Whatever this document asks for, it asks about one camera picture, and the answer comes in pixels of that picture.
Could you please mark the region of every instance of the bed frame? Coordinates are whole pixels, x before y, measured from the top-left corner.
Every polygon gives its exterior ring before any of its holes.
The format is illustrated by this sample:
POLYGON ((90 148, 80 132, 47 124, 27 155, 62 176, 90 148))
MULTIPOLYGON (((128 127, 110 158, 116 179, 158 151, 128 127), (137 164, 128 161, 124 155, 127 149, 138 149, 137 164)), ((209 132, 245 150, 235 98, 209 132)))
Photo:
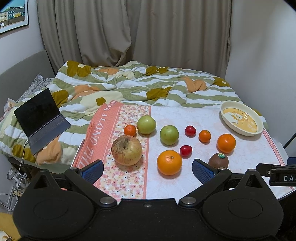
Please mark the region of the bed frame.
POLYGON ((3 106, 7 99, 18 100, 38 73, 44 79, 55 77, 45 50, 33 54, 0 74, 0 116, 3 115, 3 106))

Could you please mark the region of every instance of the laptop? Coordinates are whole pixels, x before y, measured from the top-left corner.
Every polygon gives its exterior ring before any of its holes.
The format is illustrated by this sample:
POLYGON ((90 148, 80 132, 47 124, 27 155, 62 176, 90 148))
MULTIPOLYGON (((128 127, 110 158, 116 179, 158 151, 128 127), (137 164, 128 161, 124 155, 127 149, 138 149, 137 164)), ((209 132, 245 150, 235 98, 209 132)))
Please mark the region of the laptop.
POLYGON ((49 89, 29 99, 14 114, 28 137, 33 155, 71 127, 61 115, 49 89))

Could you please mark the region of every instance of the silver bolt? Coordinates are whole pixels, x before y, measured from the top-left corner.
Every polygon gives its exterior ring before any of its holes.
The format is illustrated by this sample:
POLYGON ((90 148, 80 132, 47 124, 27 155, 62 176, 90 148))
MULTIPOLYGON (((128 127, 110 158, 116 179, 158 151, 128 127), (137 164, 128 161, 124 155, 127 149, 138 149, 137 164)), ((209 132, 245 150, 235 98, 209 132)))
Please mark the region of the silver bolt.
POLYGON ((108 204, 113 203, 113 202, 114 202, 114 199, 113 199, 112 197, 102 197, 102 198, 100 199, 100 202, 101 202, 102 204, 108 205, 108 204))
POLYGON ((152 207, 150 203, 144 203, 144 207, 152 207))
POLYGON ((181 202, 185 204, 194 204, 196 202, 196 199, 194 197, 187 196, 187 197, 183 197, 181 199, 181 202))

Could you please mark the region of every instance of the beige curtain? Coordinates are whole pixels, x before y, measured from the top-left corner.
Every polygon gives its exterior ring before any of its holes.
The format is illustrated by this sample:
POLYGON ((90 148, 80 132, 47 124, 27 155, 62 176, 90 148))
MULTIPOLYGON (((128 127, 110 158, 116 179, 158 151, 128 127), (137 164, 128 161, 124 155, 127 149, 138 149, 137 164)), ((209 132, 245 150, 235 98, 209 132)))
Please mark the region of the beige curtain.
POLYGON ((225 76, 231 0, 37 0, 54 70, 130 60, 225 76))

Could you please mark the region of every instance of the blanket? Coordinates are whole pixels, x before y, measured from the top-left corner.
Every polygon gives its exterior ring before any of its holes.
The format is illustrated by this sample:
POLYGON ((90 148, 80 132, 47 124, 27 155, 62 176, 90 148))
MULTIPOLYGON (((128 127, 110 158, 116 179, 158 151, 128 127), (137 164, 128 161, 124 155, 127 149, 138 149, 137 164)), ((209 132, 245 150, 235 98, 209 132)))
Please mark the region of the blanket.
POLYGON ((72 125, 32 155, 14 110, 40 93, 19 102, 0 125, 1 154, 37 164, 70 165, 88 125, 103 104, 116 100, 132 105, 202 108, 225 100, 241 102, 222 78, 191 69, 148 66, 136 61, 119 67, 95 67, 67 61, 47 86, 61 114, 72 125))

